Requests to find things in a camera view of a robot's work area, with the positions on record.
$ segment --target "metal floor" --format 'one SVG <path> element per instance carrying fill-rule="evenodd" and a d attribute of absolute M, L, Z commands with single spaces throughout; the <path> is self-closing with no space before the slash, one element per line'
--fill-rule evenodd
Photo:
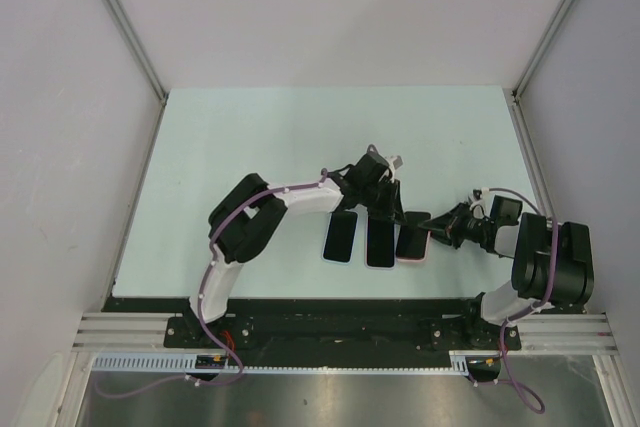
<path fill-rule="evenodd" d="M 125 400 L 87 389 L 78 426 L 353 427 L 611 426 L 590 357 L 511 359 L 518 379 L 545 401 L 530 412 L 508 386 L 473 388 L 462 377 L 252 375 L 228 387 L 176 381 Z M 162 376 L 94 373 L 110 393 Z"/>

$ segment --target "black smartphone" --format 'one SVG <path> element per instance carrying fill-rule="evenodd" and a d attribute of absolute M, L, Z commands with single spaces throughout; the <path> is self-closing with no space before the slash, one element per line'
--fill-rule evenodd
<path fill-rule="evenodd" d="M 396 224 L 388 220 L 367 220 L 367 265 L 391 268 L 395 265 Z"/>
<path fill-rule="evenodd" d="M 400 226 L 398 243 L 396 245 L 396 257 L 405 262 L 420 262 L 427 255 L 427 242 L 429 232 L 424 229 L 414 227 L 420 222 L 429 220 L 431 214 L 428 212 L 405 212 L 407 224 Z"/>
<path fill-rule="evenodd" d="M 331 214 L 327 239 L 324 242 L 322 252 L 323 259 L 342 263 L 351 260 L 357 223 L 358 214 L 355 212 L 346 210 Z"/>

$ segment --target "metal frame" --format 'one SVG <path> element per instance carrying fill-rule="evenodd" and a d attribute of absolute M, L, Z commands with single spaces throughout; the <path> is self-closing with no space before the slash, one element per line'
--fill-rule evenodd
<path fill-rule="evenodd" d="M 547 24 L 547 28 L 542 34 L 542 38 L 540 39 L 540 42 L 538 43 L 535 50 L 533 51 L 533 55 L 531 56 L 531 59 L 527 63 L 527 66 L 525 67 L 524 72 L 522 72 L 522 75 L 518 79 L 518 82 L 516 83 L 513 89 L 516 99 L 519 100 L 522 97 L 522 94 L 526 90 L 527 85 L 529 85 L 529 81 L 531 80 L 531 77 L 533 76 L 535 71 L 538 69 L 540 65 L 540 61 L 544 58 L 547 50 L 549 50 L 549 47 L 551 46 L 553 39 L 555 38 L 557 33 L 560 31 L 560 27 L 562 27 L 565 19 L 573 9 L 573 6 L 575 5 L 576 1 L 577 0 L 561 0 L 560 4 L 558 4 L 558 7 L 556 8 L 555 12 L 551 16 L 551 20 Z"/>
<path fill-rule="evenodd" d="M 122 3 L 120 0 L 103 1 L 118 30 L 122 34 L 123 40 L 131 50 L 136 62 L 141 67 L 147 81 L 164 107 L 167 92 L 162 86 Z M 540 163 L 531 142 L 529 131 L 522 116 L 520 98 L 533 74 L 539 68 L 541 60 L 552 45 L 553 39 L 559 32 L 560 27 L 572 10 L 575 2 L 576 0 L 562 0 L 560 2 L 516 86 L 512 91 L 507 93 L 509 112 L 512 116 L 513 125 L 522 149 L 535 196 L 543 212 L 547 215 L 554 213 L 553 205 Z M 110 292 L 117 267 L 126 245 L 161 119 L 162 113 L 159 114 L 136 192 L 135 202 L 125 228 L 125 234 L 118 252 L 117 261 L 113 267 L 112 275 L 109 278 L 108 288 L 105 289 L 104 298 L 106 298 Z M 108 365 L 109 362 L 113 363 L 118 355 L 123 355 L 118 354 L 119 352 L 127 352 L 129 357 L 138 356 L 137 358 L 139 359 L 158 359 L 158 363 L 145 364 L 149 366 L 165 365 L 162 364 L 161 359 L 166 360 L 176 355 L 193 358 L 193 355 L 196 353 L 222 353 L 219 349 L 208 351 L 181 350 L 177 354 L 176 350 L 172 350 L 172 353 L 168 353 L 167 349 L 162 346 L 162 342 L 166 330 L 166 323 L 170 316 L 169 314 L 86 314 L 80 324 L 76 342 L 74 343 L 66 377 L 67 381 L 62 386 L 59 397 L 60 403 L 56 411 L 52 413 L 51 425 L 53 425 L 53 422 L 56 422 L 55 425 L 57 426 L 75 425 L 81 410 L 89 375 L 96 358 L 103 359 L 100 362 L 104 362 L 104 365 Z M 624 368 L 621 365 L 615 340 L 612 337 L 609 324 L 604 315 L 536 315 L 524 319 L 518 325 L 521 332 L 523 349 L 519 352 L 511 352 L 511 355 L 592 355 L 614 425 L 638 425 L 640 415 L 628 394 L 629 387 Z M 496 355 L 496 353 L 497 352 L 493 351 L 451 351 L 452 369 L 455 371 L 454 373 L 460 374 L 460 369 L 456 371 L 456 366 L 465 355 Z M 304 373 L 318 373 L 318 369 L 312 370 L 313 372 Z M 333 370 L 334 369 L 326 372 L 323 371 L 321 373 L 343 372 L 342 370 L 340 372 L 333 372 Z M 268 373 L 276 373 L 281 370 L 265 369 L 265 371 Z M 292 373 L 297 370 L 286 369 L 284 371 Z"/>
<path fill-rule="evenodd" d="M 124 10 L 122 2 L 120 2 L 120 0 L 103 0 L 103 2 L 109 14 L 111 14 L 116 27 L 122 34 L 122 39 L 125 44 L 127 44 L 127 47 L 129 47 L 129 50 L 131 50 L 131 54 L 147 78 L 149 85 L 155 92 L 158 100 L 164 104 L 167 98 L 167 91 L 162 86 L 162 82 L 160 82 L 160 78 L 149 60 L 146 50 L 133 28 L 133 24 Z"/>
<path fill-rule="evenodd" d="M 167 322 L 175 314 L 87 313 L 74 352 L 181 353 L 223 355 L 222 349 L 167 349 Z M 618 355 L 604 314 L 538 314 L 518 322 L 522 350 L 510 355 Z M 451 355 L 495 356 L 498 351 L 450 351 Z"/>

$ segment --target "black mount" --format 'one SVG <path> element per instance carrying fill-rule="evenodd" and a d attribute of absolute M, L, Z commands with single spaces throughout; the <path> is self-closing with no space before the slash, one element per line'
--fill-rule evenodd
<path fill-rule="evenodd" d="M 467 357 L 469 380 L 484 383 L 493 382 L 500 375 L 501 362 L 499 357 Z"/>
<path fill-rule="evenodd" d="M 522 214 L 511 285 L 523 299 L 540 299 L 549 278 L 551 227 L 547 219 Z M 584 305 L 593 292 L 593 260 L 589 228 L 565 222 L 558 233 L 556 276 L 550 301 L 554 305 Z"/>
<path fill-rule="evenodd" d="M 470 209 L 471 204 L 461 202 L 446 214 L 422 222 L 419 227 L 431 231 L 431 237 L 440 243 L 459 248 L 465 240 L 479 244 L 490 254 L 495 254 L 498 229 L 507 225 L 518 225 L 522 202 L 495 196 L 488 217 L 477 219 Z"/>
<path fill-rule="evenodd" d="M 249 174 L 242 179 L 209 215 L 209 238 L 235 209 L 254 195 L 267 190 L 267 186 L 258 174 Z M 256 214 L 249 217 L 246 212 L 241 212 L 222 231 L 216 242 L 227 264 L 233 261 L 249 262 L 258 256 L 287 212 L 284 202 L 274 195 L 267 195 L 249 207 L 258 209 Z"/>
<path fill-rule="evenodd" d="M 389 163 L 375 150 L 368 150 L 358 163 L 329 173 L 344 196 L 338 210 L 353 209 L 364 205 L 370 217 L 404 223 L 404 211 L 400 201 L 400 181 L 391 180 Z"/>
<path fill-rule="evenodd" d="M 420 368 L 449 366 L 449 350 L 497 350 L 499 327 L 480 318 L 481 296 L 437 300 L 229 300 L 209 324 L 231 335 L 247 365 Z M 521 348 L 516 329 L 506 336 Z M 169 319 L 164 346 L 216 348 L 190 309 Z"/>

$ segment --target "smartphone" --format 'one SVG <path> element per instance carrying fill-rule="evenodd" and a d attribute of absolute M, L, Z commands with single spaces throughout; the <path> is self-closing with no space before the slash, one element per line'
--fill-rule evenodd
<path fill-rule="evenodd" d="M 400 226 L 396 258 L 405 262 L 421 262 L 427 256 L 430 232 L 413 226 L 429 220 L 431 214 L 428 212 L 405 212 L 405 217 L 409 225 Z"/>
<path fill-rule="evenodd" d="M 323 259 L 345 264 L 351 260 L 357 223 L 358 214 L 350 210 L 331 214 L 327 239 L 324 242 L 322 252 Z"/>
<path fill-rule="evenodd" d="M 367 265 L 389 269 L 395 265 L 396 224 L 388 220 L 367 220 Z"/>

